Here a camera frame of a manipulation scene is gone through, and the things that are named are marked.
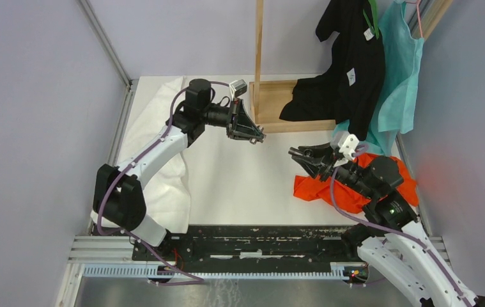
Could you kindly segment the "small silver tee fitting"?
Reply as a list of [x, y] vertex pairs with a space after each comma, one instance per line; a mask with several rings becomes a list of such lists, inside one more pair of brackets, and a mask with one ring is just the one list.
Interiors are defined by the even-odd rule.
[[263, 134], [263, 133], [259, 133], [259, 134], [256, 134], [254, 136], [252, 136], [249, 140], [249, 142], [253, 145], [257, 144], [257, 143], [262, 143], [266, 138], [266, 134]]

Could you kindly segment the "dark metal faucet body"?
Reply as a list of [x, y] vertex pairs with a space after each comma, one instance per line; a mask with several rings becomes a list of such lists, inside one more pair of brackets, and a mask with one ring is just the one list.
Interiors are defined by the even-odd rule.
[[290, 147], [288, 153], [294, 161], [314, 158], [313, 149], [308, 146]]

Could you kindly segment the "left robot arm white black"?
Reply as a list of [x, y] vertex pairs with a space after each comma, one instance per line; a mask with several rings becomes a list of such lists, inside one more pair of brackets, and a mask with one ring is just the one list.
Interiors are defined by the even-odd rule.
[[169, 117], [160, 132], [121, 163], [104, 164], [96, 174], [93, 211], [100, 235], [123, 231], [148, 244], [148, 252], [165, 260], [173, 250], [170, 231], [147, 213], [143, 190], [173, 157], [190, 147], [206, 126], [222, 127], [229, 139], [262, 143], [266, 135], [243, 106], [249, 85], [243, 80], [220, 82], [229, 103], [215, 103], [215, 81], [193, 79], [174, 95]]

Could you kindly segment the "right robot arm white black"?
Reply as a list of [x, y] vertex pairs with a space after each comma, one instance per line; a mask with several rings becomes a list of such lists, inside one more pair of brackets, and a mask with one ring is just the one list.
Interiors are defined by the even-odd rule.
[[331, 191], [340, 183], [369, 199], [361, 219], [340, 209], [331, 197], [336, 211], [356, 222], [342, 235], [342, 256], [375, 268], [412, 306], [485, 306], [485, 296], [475, 294], [456, 276], [397, 190], [403, 183], [397, 163], [387, 156], [378, 156], [365, 167], [355, 162], [366, 149], [366, 144], [358, 143], [289, 149], [311, 178], [330, 180]]

